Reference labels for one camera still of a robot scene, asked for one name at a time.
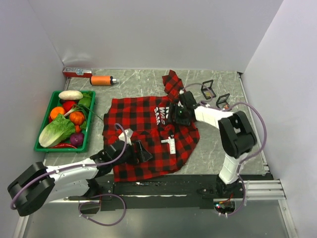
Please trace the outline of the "red black plaid shirt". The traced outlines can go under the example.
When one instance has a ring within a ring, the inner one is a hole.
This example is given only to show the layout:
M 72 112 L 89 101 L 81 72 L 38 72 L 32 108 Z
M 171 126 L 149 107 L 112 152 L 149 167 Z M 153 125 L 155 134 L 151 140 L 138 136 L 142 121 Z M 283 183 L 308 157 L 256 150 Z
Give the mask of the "red black plaid shirt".
M 104 145 L 115 142 L 121 133 L 114 124 L 131 129 L 131 141 L 140 140 L 153 158 L 139 164 L 114 166 L 115 182 L 133 182 L 163 176 L 180 170 L 199 142 L 200 135 L 195 124 L 168 123 L 169 106 L 178 102 L 183 89 L 182 80 L 170 70 L 162 77 L 165 96 L 114 98 L 104 115 Z

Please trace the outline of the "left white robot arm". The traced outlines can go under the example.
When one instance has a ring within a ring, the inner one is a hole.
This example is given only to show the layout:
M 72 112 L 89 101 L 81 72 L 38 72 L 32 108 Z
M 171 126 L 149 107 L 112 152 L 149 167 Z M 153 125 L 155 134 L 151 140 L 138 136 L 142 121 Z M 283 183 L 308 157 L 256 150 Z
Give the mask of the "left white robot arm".
M 152 158 L 140 140 L 132 143 L 118 140 L 80 162 L 61 166 L 36 162 L 8 186 L 10 208 L 24 217 L 50 201 L 65 197 L 93 199 L 98 193 L 94 179 L 108 174 L 116 165 L 140 165 Z

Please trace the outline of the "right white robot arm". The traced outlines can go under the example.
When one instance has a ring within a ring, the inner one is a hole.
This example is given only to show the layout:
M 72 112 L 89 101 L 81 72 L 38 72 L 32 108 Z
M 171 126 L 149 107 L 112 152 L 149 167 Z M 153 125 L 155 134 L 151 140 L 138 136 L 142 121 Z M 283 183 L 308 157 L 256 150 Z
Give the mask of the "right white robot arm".
M 218 196 L 226 198 L 238 186 L 242 164 L 257 143 L 255 133 L 243 111 L 214 109 L 207 103 L 197 103 L 190 91 L 182 91 L 169 105 L 167 121 L 189 126 L 195 120 L 219 130 L 225 157 L 215 188 Z

